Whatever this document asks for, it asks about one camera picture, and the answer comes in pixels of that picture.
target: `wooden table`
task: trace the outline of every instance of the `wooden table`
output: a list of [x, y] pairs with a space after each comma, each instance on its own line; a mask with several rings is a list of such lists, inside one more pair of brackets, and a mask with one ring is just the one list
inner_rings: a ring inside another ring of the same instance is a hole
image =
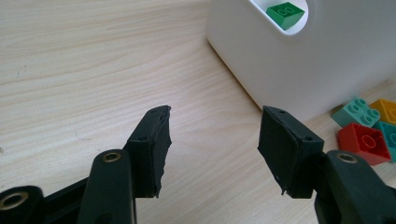
[[[281, 196], [258, 152], [261, 111], [205, 38], [209, 0], [1, 1], [0, 190], [45, 195], [124, 146], [147, 110], [172, 106], [160, 199], [139, 223], [317, 223]], [[361, 97], [396, 100], [396, 81]], [[306, 125], [337, 148], [324, 114]], [[396, 165], [377, 173], [396, 187]]]

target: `screw hole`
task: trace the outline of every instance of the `screw hole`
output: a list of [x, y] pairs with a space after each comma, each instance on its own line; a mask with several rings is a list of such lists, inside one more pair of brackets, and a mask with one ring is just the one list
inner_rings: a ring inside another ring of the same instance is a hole
[[105, 162], [113, 162], [117, 161], [121, 158], [121, 154], [118, 152], [110, 152], [103, 156], [103, 161]]
[[24, 191], [12, 193], [0, 201], [0, 211], [6, 211], [18, 207], [28, 198], [29, 194]]
[[340, 159], [341, 161], [347, 162], [347, 163], [357, 163], [358, 159], [356, 159], [355, 157], [348, 155], [346, 153], [338, 153], [337, 154], [338, 159]]

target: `green brick in opening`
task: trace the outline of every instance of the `green brick in opening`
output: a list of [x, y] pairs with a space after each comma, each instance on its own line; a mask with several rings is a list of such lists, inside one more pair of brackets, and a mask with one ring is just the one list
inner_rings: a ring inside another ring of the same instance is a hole
[[283, 30], [289, 29], [304, 15], [304, 11], [290, 2], [268, 7], [267, 15]]

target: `green lego brick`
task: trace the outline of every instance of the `green lego brick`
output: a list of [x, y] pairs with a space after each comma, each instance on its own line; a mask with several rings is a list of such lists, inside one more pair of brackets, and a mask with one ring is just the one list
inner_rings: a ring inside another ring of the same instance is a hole
[[283, 30], [289, 29], [304, 15], [304, 11], [290, 2], [268, 7], [267, 15]]
[[341, 127], [346, 127], [350, 123], [359, 123], [360, 125], [371, 128], [379, 121], [379, 118], [379, 112], [368, 106], [361, 98], [353, 99], [332, 114], [332, 119]]
[[396, 126], [379, 121], [374, 125], [374, 128], [382, 132], [392, 161], [396, 161]]

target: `yellow lego brick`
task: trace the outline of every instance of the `yellow lego brick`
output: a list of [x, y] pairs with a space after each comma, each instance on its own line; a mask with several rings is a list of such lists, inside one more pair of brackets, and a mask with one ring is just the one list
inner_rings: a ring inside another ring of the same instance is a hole
[[374, 103], [370, 104], [371, 108], [374, 108], [379, 111], [381, 114], [380, 120], [396, 125], [396, 103], [385, 100], [385, 99], [378, 99]]

